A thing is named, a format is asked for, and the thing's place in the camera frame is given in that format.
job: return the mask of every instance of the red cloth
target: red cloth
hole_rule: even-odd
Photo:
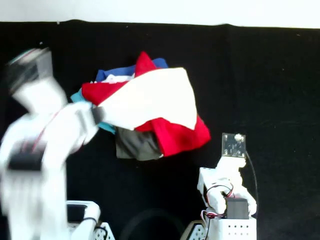
[[[82,84],[81,94],[82,96],[92,102],[94,105],[99,105],[104,100],[109,98],[112,94],[122,88],[128,81],[108,83],[108,82],[86,82]]]
[[[142,52],[137,59],[134,76],[138,77],[155,69],[157,68],[149,56]],[[82,85],[82,95],[86,100],[99,105],[126,83],[127,81],[112,84],[105,82],[84,83]],[[209,129],[199,116],[197,116],[194,130],[170,123],[162,117],[147,121],[143,125],[136,127],[135,130],[154,132],[164,156],[197,149],[211,139]]]

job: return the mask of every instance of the garment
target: garment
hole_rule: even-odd
[[[115,146],[116,157],[119,159],[147,161],[163,156],[152,131],[139,132],[116,127]]]
[[[164,60],[163,58],[156,58],[152,61],[154,63],[154,65],[157,67],[157,68],[167,68],[168,65],[166,63],[166,60]],[[136,65],[132,65],[132,66],[128,66],[128,67],[120,67],[120,68],[115,68],[115,69],[111,69],[111,70],[98,70],[98,73],[96,75],[96,78],[95,80],[97,82],[101,82],[101,81],[104,81],[108,78],[109,75],[113,75],[113,76],[132,76],[134,73],[135,73],[135,69],[136,69]],[[85,101],[84,97],[82,96],[82,93],[81,93],[81,88],[78,92],[74,93],[72,96],[71,96],[71,100],[75,103],[75,102],[78,102],[78,101]],[[106,130],[106,131],[109,131],[113,134],[115,134],[116,130],[115,128],[108,124],[108,123],[105,123],[105,122],[101,122],[99,124],[99,127]]]
[[[119,75],[115,76],[113,74],[110,74],[105,80],[101,81],[101,83],[109,83],[109,84],[116,84],[116,83],[123,83],[126,81],[130,81],[133,79],[135,76],[132,75]]]
[[[155,69],[156,66],[151,62],[149,56],[141,53],[137,61],[135,76]],[[197,149],[211,139],[209,129],[198,115],[194,130],[179,124],[170,123],[163,118],[148,121],[135,130],[155,132],[164,156],[171,156],[183,151]]]
[[[70,98],[71,98],[72,102],[74,102],[74,103],[82,102],[82,101],[87,102],[87,101],[85,100],[85,98],[84,98],[84,97],[82,96],[82,94],[81,94],[81,89],[80,89],[77,93],[73,94]],[[100,122],[100,123],[98,124],[98,126],[99,126],[100,128],[102,128],[102,129],[104,129],[104,130],[112,133],[112,134],[115,134],[115,133],[116,133],[115,128],[114,128],[112,125],[108,124],[108,123]]]
[[[164,60],[163,58],[156,58],[154,60],[152,60],[152,62],[154,63],[154,65],[156,66],[156,68],[167,68],[168,65],[166,63],[166,60]],[[110,74],[115,75],[115,76],[132,76],[135,72],[136,69],[136,65],[132,65],[132,66],[128,66],[128,67],[119,67],[119,68],[115,68],[115,69],[111,69],[111,70],[98,70],[98,73],[96,75],[95,80],[97,82],[101,82],[103,80],[105,80]]]
[[[122,86],[115,91],[116,85]],[[191,130],[196,126],[195,95],[182,67],[156,69],[127,82],[84,83],[81,92],[86,100],[103,107],[107,113],[103,122],[117,127],[134,130],[157,118]]]

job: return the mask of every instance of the black background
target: black background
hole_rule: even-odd
[[[246,134],[258,178],[258,239],[319,239],[319,30],[0,23],[0,46],[1,66],[24,50],[50,47],[54,75],[68,96],[93,80],[98,69],[134,64],[141,51],[186,68],[211,142],[138,162],[116,159],[114,136],[100,130],[68,158],[68,199],[97,202],[117,239],[126,239],[137,223],[130,240],[175,240],[189,222],[200,219],[199,167],[218,162],[222,132]],[[25,112],[12,99],[1,111],[3,129]],[[254,194],[251,169],[241,172]],[[3,218],[0,229],[5,228]]]

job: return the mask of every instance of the blue cloth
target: blue cloth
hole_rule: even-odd
[[[166,60],[163,58],[156,58],[154,60],[152,60],[152,62],[154,63],[154,65],[157,68],[161,68],[161,69],[167,69],[168,65],[166,63]],[[105,80],[110,74],[114,75],[114,76],[131,76],[134,74],[136,69],[136,65],[133,66],[128,66],[128,67],[119,67],[119,68],[115,68],[115,69],[111,69],[111,70],[98,70],[98,73],[96,75],[95,80],[97,82],[101,82],[103,80]]]
[[[154,65],[157,68],[162,68],[162,69],[168,68],[166,60],[163,58],[156,58],[156,59],[152,60],[152,62],[154,63]],[[112,74],[114,76],[131,76],[134,74],[135,69],[136,69],[136,65],[132,65],[132,66],[128,66],[128,67],[119,67],[119,68],[115,68],[115,69],[111,69],[111,70],[107,70],[107,71],[98,70],[98,73],[96,75],[95,80],[97,82],[101,82],[101,81],[105,80],[110,74]],[[74,103],[80,102],[80,101],[86,101],[84,96],[82,96],[81,88],[78,92],[76,92],[75,94],[73,94],[71,96],[71,100]],[[112,126],[108,123],[101,122],[101,123],[99,123],[99,127],[106,130],[106,131],[109,131],[112,134],[116,133],[114,126]]]

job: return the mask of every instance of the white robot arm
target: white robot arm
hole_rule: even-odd
[[[222,134],[222,154],[215,168],[201,167],[197,189],[206,210],[181,240],[256,240],[256,200],[242,185],[239,168],[246,165],[246,137]]]
[[[98,131],[100,108],[67,104],[52,75],[48,49],[32,49],[14,59],[5,80],[29,111],[9,126],[0,147],[1,209],[11,239],[92,240],[100,208],[94,202],[66,202],[65,161]],[[72,235],[67,206],[68,212],[82,211],[83,221]],[[110,229],[107,234],[114,239]]]

